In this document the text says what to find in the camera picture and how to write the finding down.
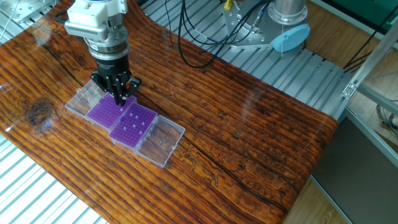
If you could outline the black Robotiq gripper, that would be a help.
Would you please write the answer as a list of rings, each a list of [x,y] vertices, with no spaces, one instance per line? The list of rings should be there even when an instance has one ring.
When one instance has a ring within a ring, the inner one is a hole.
[[[142,80],[132,76],[129,71],[128,55],[112,60],[95,59],[97,70],[91,74],[91,79],[97,86],[114,97],[116,105],[124,106],[127,99],[135,94]],[[119,75],[119,91],[111,75]]]

